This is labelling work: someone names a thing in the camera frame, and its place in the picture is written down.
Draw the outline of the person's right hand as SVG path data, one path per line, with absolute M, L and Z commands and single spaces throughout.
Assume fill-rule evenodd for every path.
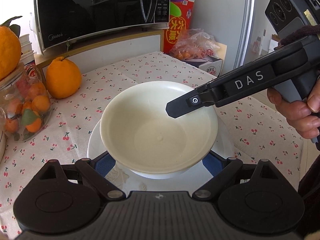
M 287 123 L 292 126 L 304 139 L 313 139 L 319 136 L 319 117 L 311 113 L 319 113 L 320 104 L 319 80 L 313 87 L 307 102 L 295 101 L 289 103 L 273 88 L 267 90 L 269 101 L 275 105 Z

